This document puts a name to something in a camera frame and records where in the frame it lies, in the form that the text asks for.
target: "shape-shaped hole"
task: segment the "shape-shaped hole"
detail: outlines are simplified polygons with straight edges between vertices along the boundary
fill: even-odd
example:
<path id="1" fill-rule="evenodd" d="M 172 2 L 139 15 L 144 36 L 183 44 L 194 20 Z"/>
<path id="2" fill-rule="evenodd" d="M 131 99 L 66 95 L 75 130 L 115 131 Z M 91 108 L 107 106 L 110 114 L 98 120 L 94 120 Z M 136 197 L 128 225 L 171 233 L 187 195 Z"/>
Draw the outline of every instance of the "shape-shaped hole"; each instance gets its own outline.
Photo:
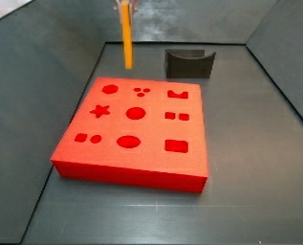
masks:
<path id="1" fill-rule="evenodd" d="M 139 120 L 146 116 L 146 111 L 140 107 L 132 107 L 131 109 L 127 110 L 126 115 L 130 119 Z"/>
<path id="2" fill-rule="evenodd" d="M 99 119 L 103 115 L 108 115 L 107 111 L 110 106 L 100 106 L 99 104 L 95 106 L 95 109 L 90 111 L 91 114 L 95 114 L 95 117 Z"/>
<path id="3" fill-rule="evenodd" d="M 188 143 L 186 141 L 166 140 L 166 151 L 187 153 Z"/>
<path id="4" fill-rule="evenodd" d="M 83 143 L 87 139 L 87 134 L 76 134 L 75 141 Z"/>
<path id="5" fill-rule="evenodd" d="M 100 135 L 94 135 L 94 136 L 91 137 L 90 141 L 91 141 L 92 144 L 96 144 L 98 142 L 102 141 L 102 139 L 103 139 L 103 138 L 102 138 Z"/>
<path id="6" fill-rule="evenodd" d="M 140 140 L 132 135 L 126 135 L 116 140 L 116 143 L 124 148 L 135 148 L 139 146 Z"/>
<path id="7" fill-rule="evenodd" d="M 190 115 L 186 114 L 186 113 L 179 113 L 178 118 L 179 118 L 179 120 L 182 120 L 182 121 L 188 121 L 188 120 L 190 120 Z"/>
<path id="8" fill-rule="evenodd" d="M 187 99 L 188 98 L 188 92 L 184 91 L 180 94 L 176 94 L 172 90 L 167 90 L 167 97 L 168 98 L 178 98 L 178 99 Z"/>
<path id="9" fill-rule="evenodd" d="M 174 120 L 175 119 L 175 113 L 174 112 L 166 112 L 166 118 Z"/>
<path id="10" fill-rule="evenodd" d="M 108 95 L 116 93 L 118 92 L 118 86 L 114 84 L 104 86 L 103 92 Z"/>

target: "dark gray shape block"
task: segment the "dark gray shape block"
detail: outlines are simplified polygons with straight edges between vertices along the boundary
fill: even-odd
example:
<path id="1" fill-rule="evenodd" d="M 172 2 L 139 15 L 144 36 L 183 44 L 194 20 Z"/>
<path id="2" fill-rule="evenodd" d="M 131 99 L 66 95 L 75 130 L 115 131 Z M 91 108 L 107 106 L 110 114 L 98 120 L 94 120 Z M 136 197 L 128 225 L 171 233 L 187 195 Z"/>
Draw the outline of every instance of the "dark gray shape block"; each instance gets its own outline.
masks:
<path id="1" fill-rule="evenodd" d="M 247 46 L 303 117 L 303 0 L 280 0 Z"/>
<path id="2" fill-rule="evenodd" d="M 203 50 L 167 50 L 167 78 L 210 78 L 215 56 Z"/>
<path id="3" fill-rule="evenodd" d="M 166 49 L 218 52 L 211 79 L 168 81 L 202 89 L 203 194 L 62 179 L 54 170 L 23 244 L 303 244 L 303 122 L 246 47 L 135 45 L 126 70 L 122 45 L 108 44 L 87 91 L 98 77 L 166 79 Z"/>
<path id="4" fill-rule="evenodd" d="M 67 1 L 34 1 L 0 20 L 0 243 L 18 243 L 104 42 L 72 24 Z M 67 15 L 59 9 L 71 10 Z"/>
<path id="5" fill-rule="evenodd" d="M 106 41 L 122 41 L 112 0 L 76 1 Z M 134 41 L 246 44 L 276 0 L 140 0 Z"/>

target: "red shape sorter box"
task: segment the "red shape sorter box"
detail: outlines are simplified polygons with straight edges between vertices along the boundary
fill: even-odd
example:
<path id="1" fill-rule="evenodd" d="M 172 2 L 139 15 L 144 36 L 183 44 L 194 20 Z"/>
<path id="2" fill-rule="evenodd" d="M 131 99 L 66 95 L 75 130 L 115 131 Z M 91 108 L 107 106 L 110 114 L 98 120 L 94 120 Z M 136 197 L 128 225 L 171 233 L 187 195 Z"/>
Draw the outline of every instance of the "red shape sorter box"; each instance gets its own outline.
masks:
<path id="1" fill-rule="evenodd" d="M 66 178 L 200 193 L 208 167 L 199 85 L 98 78 L 51 162 Z"/>

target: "orange stick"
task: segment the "orange stick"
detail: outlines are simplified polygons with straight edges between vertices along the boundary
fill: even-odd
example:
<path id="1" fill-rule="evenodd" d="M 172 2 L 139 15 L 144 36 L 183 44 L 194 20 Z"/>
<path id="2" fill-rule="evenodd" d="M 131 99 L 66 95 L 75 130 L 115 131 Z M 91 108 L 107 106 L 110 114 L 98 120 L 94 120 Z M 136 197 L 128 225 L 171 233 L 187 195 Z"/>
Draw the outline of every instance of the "orange stick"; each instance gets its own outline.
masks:
<path id="1" fill-rule="evenodd" d="M 134 47 L 132 47 L 132 29 L 130 15 L 130 1 L 122 2 L 122 28 L 123 28 L 123 43 L 124 43 L 124 61 L 126 69 L 134 67 Z"/>

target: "star-shaped hole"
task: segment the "star-shaped hole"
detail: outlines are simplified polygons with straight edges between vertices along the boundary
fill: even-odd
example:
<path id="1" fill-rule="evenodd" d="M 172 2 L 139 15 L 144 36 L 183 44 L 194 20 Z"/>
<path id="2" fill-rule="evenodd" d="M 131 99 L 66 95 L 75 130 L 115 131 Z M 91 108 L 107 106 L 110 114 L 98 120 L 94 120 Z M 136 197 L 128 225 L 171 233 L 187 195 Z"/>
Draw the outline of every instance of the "star-shaped hole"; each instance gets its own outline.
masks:
<path id="1" fill-rule="evenodd" d="M 90 111 L 91 114 L 95 114 L 95 117 L 99 119 L 103 115 L 108 115 L 110 112 L 107 111 L 110 106 L 100 106 L 99 104 L 95 106 L 95 109 Z"/>

